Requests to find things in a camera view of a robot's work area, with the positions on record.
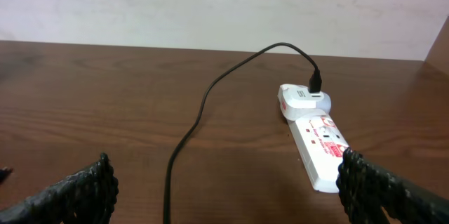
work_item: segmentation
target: white plug adapter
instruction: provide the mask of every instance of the white plug adapter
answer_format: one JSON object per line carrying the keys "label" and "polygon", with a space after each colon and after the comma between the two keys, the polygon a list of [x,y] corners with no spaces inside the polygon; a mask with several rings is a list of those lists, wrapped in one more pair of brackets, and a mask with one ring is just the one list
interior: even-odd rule
{"label": "white plug adapter", "polygon": [[283,84],[278,99],[313,188],[338,192],[338,166],[348,144],[328,114],[329,95],[309,93],[306,86]]}

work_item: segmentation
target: white power strip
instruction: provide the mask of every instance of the white power strip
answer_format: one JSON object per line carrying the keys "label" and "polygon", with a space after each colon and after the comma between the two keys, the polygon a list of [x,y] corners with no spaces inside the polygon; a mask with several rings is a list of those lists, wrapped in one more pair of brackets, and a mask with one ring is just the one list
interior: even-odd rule
{"label": "white power strip", "polygon": [[338,192],[338,166],[348,144],[328,114],[329,95],[309,93],[306,86],[283,84],[278,98],[313,188]]}

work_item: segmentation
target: black cable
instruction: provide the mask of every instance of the black cable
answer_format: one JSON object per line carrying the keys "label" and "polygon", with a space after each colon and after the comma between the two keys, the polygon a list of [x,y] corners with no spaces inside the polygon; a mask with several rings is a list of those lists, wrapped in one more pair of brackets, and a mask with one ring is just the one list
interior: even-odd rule
{"label": "black cable", "polygon": [[292,44],[288,44],[285,42],[279,42],[276,44],[273,44],[271,46],[268,46],[261,51],[255,53],[254,55],[250,56],[249,58],[245,59],[244,61],[240,62],[239,64],[233,66],[229,70],[227,70],[225,73],[221,74],[216,80],[214,80],[210,86],[206,89],[206,92],[204,93],[203,100],[201,101],[201,105],[199,107],[198,116],[196,117],[196,121],[194,125],[190,128],[190,130],[185,134],[184,137],[182,137],[182,140],[177,144],[175,150],[173,150],[173,153],[171,154],[170,159],[168,160],[167,165],[167,173],[166,173],[166,181],[165,181],[165,189],[163,194],[163,224],[170,224],[170,185],[171,185],[171,171],[173,169],[173,164],[175,162],[175,159],[177,157],[177,154],[181,151],[181,149],[184,147],[185,143],[187,142],[187,139],[192,134],[192,132],[195,130],[196,126],[198,126],[199,120],[201,119],[201,115],[203,114],[204,104],[206,103],[206,98],[208,97],[209,91],[214,87],[214,85],[219,82],[223,77],[227,76],[229,73],[236,70],[238,67],[244,65],[245,63],[251,61],[252,59],[258,57],[259,55],[262,55],[263,53],[267,52],[268,50],[272,48],[276,48],[277,46],[287,46],[289,48],[292,48],[293,50],[300,53],[302,56],[304,56],[315,68],[314,73],[312,74],[312,77],[309,82],[309,92],[310,93],[316,93],[319,92],[321,89],[321,77],[320,77],[320,71],[318,69],[318,66],[316,63],[302,50],[297,48],[296,46]]}

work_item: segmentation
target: power socket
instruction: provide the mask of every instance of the power socket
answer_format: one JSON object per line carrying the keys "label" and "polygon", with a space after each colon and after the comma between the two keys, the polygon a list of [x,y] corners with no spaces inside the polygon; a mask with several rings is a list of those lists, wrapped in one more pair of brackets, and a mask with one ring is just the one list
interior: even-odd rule
{"label": "power socket", "polygon": [[348,144],[328,114],[329,95],[309,93],[306,86],[283,84],[278,99],[313,188],[338,192],[338,166]]}

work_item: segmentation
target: cable connector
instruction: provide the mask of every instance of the cable connector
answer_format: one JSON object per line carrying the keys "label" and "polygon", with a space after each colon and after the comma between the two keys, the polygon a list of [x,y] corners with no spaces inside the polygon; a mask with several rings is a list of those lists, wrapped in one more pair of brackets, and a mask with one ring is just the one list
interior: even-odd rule
{"label": "cable connector", "polygon": [[309,93],[318,93],[321,91],[321,75],[319,70],[315,70],[309,80]]}

